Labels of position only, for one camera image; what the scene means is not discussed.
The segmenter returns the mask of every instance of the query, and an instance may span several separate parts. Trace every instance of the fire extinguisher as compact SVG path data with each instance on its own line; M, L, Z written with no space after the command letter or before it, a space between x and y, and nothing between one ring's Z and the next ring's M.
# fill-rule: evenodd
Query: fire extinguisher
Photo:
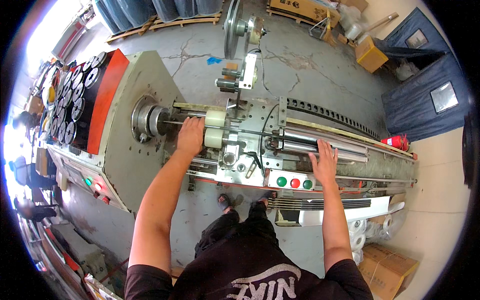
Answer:
M408 148L410 147L410 144L408 143L407 140L407 135L396 135L389 137L387 139L383 139L382 143L390 145L392 147L395 147L397 149L400 149L402 151L407 151Z

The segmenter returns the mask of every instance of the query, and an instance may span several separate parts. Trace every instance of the cracked floor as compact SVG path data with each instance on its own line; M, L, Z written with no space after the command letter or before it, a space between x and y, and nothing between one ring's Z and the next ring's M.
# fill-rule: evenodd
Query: cracked floor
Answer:
M385 137L387 131L381 94L396 86L396 80L383 70L375 74L368 73L356 63L354 50L350 46L338 44L337 47L331 47L310 37L306 24L296 24L295 20L283 16L269 16L265 11L265 2L245 0L243 17L248 18L253 12L265 20L268 33L262 38L260 48L264 56L264 83L272 94L329 108ZM224 12L228 5L229 1L226 1ZM104 42L109 35L107 29L98 23L84 34L70 57L82 62L101 51L117 48L124 54L156 50L187 102L224 106L232 94L219 92L214 81L221 76L221 70L228 62L224 58L221 26L225 17L226 14L223 14L217 25L196 23L184 27L165 27L143 36L134 35L117 40L111 45ZM243 41L241 38L238 44L237 61L240 61ZM207 65L209 58L222 61ZM260 60L257 60L257 66L261 72ZM246 100L258 97L273 99L261 84L242 92L242 98ZM292 117L319 122L313 116L298 112L293 112ZM341 125L326 120L320 123L341 128ZM259 196L256 191L224 190L209 184L198 184L195 194L184 190L173 218L171 233L172 261L176 265L186 265L193 259L193 249L202 229L219 216L215 203L218 193L226 192L242 202L240 216L246 216L251 198ZM93 232L84 231L85 236L108 251L113 261L126 259L133 232L133 216L99 203L90 195L82 194L82 191L75 195L77 199L67 205L74 222L75 219L84 218L91 227L96 228ZM104 221L110 218L114 222ZM281 248L295 263L319 276L324 275L321 228L276 227L276 230ZM311 240L312 244L302 247L305 240Z

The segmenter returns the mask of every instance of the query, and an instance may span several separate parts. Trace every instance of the green light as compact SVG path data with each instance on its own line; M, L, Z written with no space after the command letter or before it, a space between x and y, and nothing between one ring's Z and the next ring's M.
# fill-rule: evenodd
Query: green light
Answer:
M309 190L309 189L312 188L312 186L313 186L313 183L312 183L312 181L310 181L310 180L305 180L305 181L303 182L303 188L304 188L304 189Z
M278 177L276 183L278 186L285 186L287 184L287 179L285 177Z

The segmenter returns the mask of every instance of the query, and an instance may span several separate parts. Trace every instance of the hand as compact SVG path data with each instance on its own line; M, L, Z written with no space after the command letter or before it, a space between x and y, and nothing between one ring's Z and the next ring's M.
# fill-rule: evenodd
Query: hand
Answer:
M315 178L320 181L323 187L335 186L336 162L338 161L338 149L335 149L335 154L332 155L332 147L329 142L324 140L317 140L318 153L320 161L313 153L308 153L312 161L313 174Z
M205 118L187 117L179 132L177 151L192 160L202 150Z

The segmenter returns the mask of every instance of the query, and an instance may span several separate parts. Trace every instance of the industrial machine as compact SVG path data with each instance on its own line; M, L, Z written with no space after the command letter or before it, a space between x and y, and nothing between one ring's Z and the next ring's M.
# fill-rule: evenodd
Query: industrial machine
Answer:
M243 36L245 47L240 67L224 68L225 77L216 80L221 91L237 93L223 107L185 103L156 51L102 52L72 69L57 87L50 131L54 143L48 149L58 169L97 199L135 212L175 151L182 122L205 117L204 148L187 171L190 190L197 180L277 190L270 208L299 212L305 225L321 224L322 187L307 154L318 152L322 138L338 149L336 178L349 220L386 213L388 195L416 182L416 156L319 105L282 96L242 100L241 90L257 80L261 53L248 51L249 45L258 46L266 31L263 19L244 21L241 13L241 1L233 0L224 25L225 55L234 58ZM299 111L318 123L292 118ZM322 125L323 119L353 132Z

